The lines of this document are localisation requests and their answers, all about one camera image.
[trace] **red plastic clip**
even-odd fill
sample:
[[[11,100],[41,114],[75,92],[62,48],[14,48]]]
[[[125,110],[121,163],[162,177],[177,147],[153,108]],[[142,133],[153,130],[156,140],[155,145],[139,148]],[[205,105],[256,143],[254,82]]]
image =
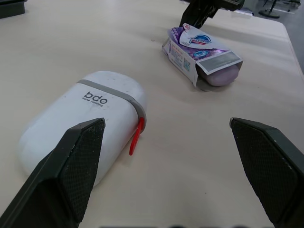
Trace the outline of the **red plastic clip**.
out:
[[[134,134],[134,138],[131,142],[131,146],[130,146],[130,152],[129,152],[129,155],[132,156],[133,153],[134,153],[134,150],[135,150],[135,147],[136,147],[136,144],[137,144],[137,141],[139,139],[139,135],[141,134],[141,131],[142,131],[142,128],[143,128],[143,125],[144,125],[144,118],[143,117],[140,117],[139,118],[139,121],[138,121],[138,125],[137,125],[137,128],[136,128],[136,132]]]

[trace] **white table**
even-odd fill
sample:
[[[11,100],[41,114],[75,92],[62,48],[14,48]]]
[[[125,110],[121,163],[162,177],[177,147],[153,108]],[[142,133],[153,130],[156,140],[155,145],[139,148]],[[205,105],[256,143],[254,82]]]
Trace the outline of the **white table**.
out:
[[[197,91],[161,51],[185,8],[178,0],[30,0],[25,15],[0,20],[0,213],[26,180],[16,158],[26,123],[83,76],[109,70],[146,89],[148,123],[134,156],[125,148],[94,188],[81,228],[271,226],[228,123],[275,126],[304,151],[303,74],[288,34],[281,23],[220,10],[203,29],[244,64],[230,86]]]

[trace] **lavender soap bar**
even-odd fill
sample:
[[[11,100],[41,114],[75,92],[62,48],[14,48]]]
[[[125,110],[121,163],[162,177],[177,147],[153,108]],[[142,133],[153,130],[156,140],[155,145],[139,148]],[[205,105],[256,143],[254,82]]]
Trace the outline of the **lavender soap bar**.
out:
[[[189,25],[172,28],[162,49],[169,60],[204,91],[233,82],[243,60],[212,36]]]

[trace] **bdo logo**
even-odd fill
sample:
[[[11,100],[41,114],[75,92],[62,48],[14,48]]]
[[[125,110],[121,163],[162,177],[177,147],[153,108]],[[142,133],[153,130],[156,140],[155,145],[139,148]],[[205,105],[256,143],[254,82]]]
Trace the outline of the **bdo logo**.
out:
[[[102,98],[103,96],[96,96],[92,94],[91,92],[88,92],[82,99],[86,101],[90,101],[91,103],[97,104],[97,105],[104,105],[105,103],[108,102],[107,99]]]

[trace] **cardboard box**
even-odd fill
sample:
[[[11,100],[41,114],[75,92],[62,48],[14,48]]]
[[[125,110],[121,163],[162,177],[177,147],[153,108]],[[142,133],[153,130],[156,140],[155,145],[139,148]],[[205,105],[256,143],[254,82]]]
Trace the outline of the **cardboard box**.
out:
[[[169,38],[162,49],[193,85],[204,91],[217,87],[211,86],[203,77],[212,76],[232,65],[236,65],[240,70],[243,63],[228,47],[188,24],[169,30]]]

